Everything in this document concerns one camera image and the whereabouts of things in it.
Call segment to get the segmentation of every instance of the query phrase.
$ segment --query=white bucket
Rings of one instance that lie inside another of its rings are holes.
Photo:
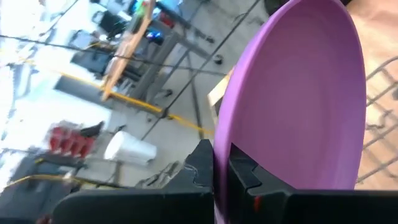
[[[124,131],[116,133],[108,144],[104,158],[147,165],[155,159],[156,146],[143,142]]]

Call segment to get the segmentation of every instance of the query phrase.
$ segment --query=wire rack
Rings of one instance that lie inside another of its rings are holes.
[[[398,189],[398,57],[366,77],[366,130],[357,189]]]

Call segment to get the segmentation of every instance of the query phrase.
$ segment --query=workshop floor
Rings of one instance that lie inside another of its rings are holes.
[[[202,5],[192,20],[196,27],[216,39],[213,45],[199,41],[199,44],[209,52],[215,49],[223,40],[236,22],[235,18],[246,12],[254,0],[212,0],[210,2]],[[189,18],[199,3],[199,0],[186,0],[183,7],[183,16]],[[54,43],[65,44],[70,38],[71,30],[94,30],[95,25],[91,23],[91,16],[95,11],[96,9],[90,6],[88,1],[78,2],[58,23],[58,31]],[[227,73],[232,68],[246,44],[259,28],[256,17],[261,18],[263,21],[267,19],[261,2],[218,51],[218,54],[224,56],[224,63],[215,65],[213,62],[209,62],[205,67],[206,70]],[[124,104],[116,104],[115,110],[110,111],[53,90],[52,88],[60,75],[46,70],[48,66],[93,80],[93,77],[85,69],[69,64],[72,55],[73,52],[70,50],[46,47],[36,56],[36,62],[43,66],[43,69],[39,74],[35,75],[32,81],[32,93],[24,101],[19,102],[18,117],[20,119],[18,119],[18,122],[24,123],[24,125],[17,126],[18,131],[12,132],[9,137],[11,140],[20,139],[19,136],[21,134],[27,136],[26,134],[29,133],[28,136],[31,139],[26,142],[12,141],[14,148],[23,149],[31,144],[40,144],[51,123],[62,119],[74,123],[84,123],[85,125],[96,124],[102,120],[109,121],[106,125],[108,131],[113,131],[115,127],[127,124],[126,131],[137,138],[143,137],[153,124],[155,118],[152,115],[145,112],[138,113]],[[191,54],[191,57],[194,68],[198,68],[204,62],[203,59],[196,57],[196,55]],[[182,66],[187,66],[186,60],[182,63]],[[167,106],[188,82],[189,78],[190,73],[188,70],[176,71],[165,87],[172,89],[174,94],[166,99],[159,100],[157,104],[159,106]],[[221,79],[222,76],[200,73],[194,81],[199,105],[198,113],[205,129],[214,130],[206,96]],[[191,86],[178,98],[171,107],[170,112],[197,123],[195,116],[197,112],[195,112],[193,105]],[[163,169],[168,163],[184,160],[194,150],[199,140],[198,131],[182,126],[173,120],[160,120],[145,139],[145,141],[159,148],[156,160],[149,167],[124,166],[121,171],[121,184],[134,185],[137,181]],[[92,162],[91,167],[92,169],[85,170],[80,175],[92,179],[106,180],[114,172],[114,164],[112,163]]]

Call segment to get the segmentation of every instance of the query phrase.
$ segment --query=purple frisbee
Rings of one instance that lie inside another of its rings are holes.
[[[214,142],[219,214],[227,216],[231,143],[297,189],[353,189],[365,105],[361,46],[344,6],[289,1],[246,47],[223,97]]]

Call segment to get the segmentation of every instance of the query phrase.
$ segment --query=concrete floor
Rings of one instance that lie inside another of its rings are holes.
[[[212,45],[204,41],[199,41],[199,44],[209,52],[223,40],[234,26],[236,22],[234,18],[246,12],[254,0],[212,0],[210,2],[211,3],[203,4],[192,20],[193,25],[199,27],[204,33],[210,34],[216,39],[216,42]],[[182,7],[183,16],[189,18],[194,13],[199,3],[199,0],[185,0]],[[95,25],[91,23],[90,18],[95,11],[96,9],[91,6],[88,1],[78,2],[58,23],[58,32],[54,43],[65,44],[68,38],[70,38],[71,30],[94,30]],[[248,18],[246,18],[235,33],[217,52],[224,56],[224,63],[222,65],[215,65],[213,62],[209,62],[205,67],[206,70],[227,73],[232,68],[246,44],[260,27],[254,20],[255,17],[259,17],[263,21],[267,20],[262,2],[256,6]],[[128,108],[122,103],[115,103],[114,110],[110,111],[52,89],[59,75],[55,72],[46,71],[45,67],[48,65],[52,67],[56,66],[57,69],[62,69],[64,72],[71,73],[72,75],[94,80],[91,74],[85,69],[69,63],[72,55],[73,52],[70,50],[55,49],[53,47],[46,47],[38,54],[36,61],[43,64],[43,70],[34,77],[32,94],[28,96],[26,100],[19,103],[19,116],[24,119],[27,125],[19,125],[20,128],[18,129],[25,130],[23,133],[36,133],[34,137],[31,137],[31,142],[25,144],[40,144],[45,136],[45,131],[51,123],[60,121],[61,119],[67,119],[74,123],[84,123],[85,125],[96,124],[101,120],[106,120],[108,121],[106,125],[108,131],[113,131],[115,127],[119,125],[127,124],[126,131],[128,133],[139,139],[143,137],[153,123],[153,121],[147,122],[147,118],[153,117],[152,115],[145,112],[137,113],[136,110]],[[194,68],[198,68],[204,62],[202,58],[198,58],[194,54],[191,54],[191,57]],[[187,60],[185,60],[181,66],[187,66]],[[177,70],[165,85],[165,88],[172,89],[175,94],[158,101],[157,104],[159,106],[169,105],[176,97],[177,93],[188,82],[189,78],[190,74],[187,70]],[[197,90],[201,122],[205,129],[214,130],[214,124],[206,96],[221,79],[222,76],[200,73],[194,81]],[[192,87],[190,86],[171,107],[170,112],[196,123],[192,99]],[[10,137],[10,139],[18,139],[18,136],[21,135],[20,131],[15,131],[14,133],[15,137]],[[198,131],[182,126],[174,120],[160,120],[157,126],[145,139],[145,141],[158,147],[159,152],[157,158],[148,167],[123,166],[121,184],[134,185],[139,180],[154,175],[170,162],[176,160],[183,161],[187,155],[194,150],[199,140]],[[106,144],[107,141],[103,141],[99,146],[101,148],[99,151],[102,152]],[[91,161],[90,169],[80,172],[79,176],[107,180],[112,175],[113,171],[113,163]]]

